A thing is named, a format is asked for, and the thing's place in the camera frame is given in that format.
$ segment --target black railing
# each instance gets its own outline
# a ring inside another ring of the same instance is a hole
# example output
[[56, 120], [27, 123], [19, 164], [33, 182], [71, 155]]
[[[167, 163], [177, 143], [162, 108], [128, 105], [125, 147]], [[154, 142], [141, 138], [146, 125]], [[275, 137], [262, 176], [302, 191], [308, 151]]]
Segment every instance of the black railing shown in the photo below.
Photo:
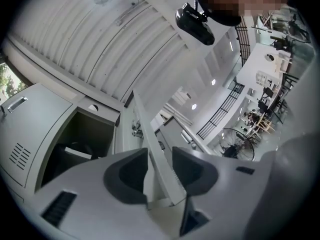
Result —
[[240, 56], [241, 56], [241, 62], [243, 66], [250, 55], [248, 29], [247, 29], [244, 17], [241, 17], [241, 23], [238, 26], [235, 26], [234, 28], [236, 30], [236, 34], [238, 35], [237, 40], [239, 41], [239, 45], [240, 45], [240, 53], [241, 53]]
[[201, 128], [200, 131], [197, 132], [197, 135], [200, 136], [201, 139], [205, 139], [214, 128], [221, 122], [221, 120], [225, 117], [225, 115], [229, 112], [233, 104], [238, 99], [239, 95], [244, 89], [244, 85], [240, 83], [236, 83], [228, 97], [225, 99], [221, 107], [214, 113], [213, 117]]

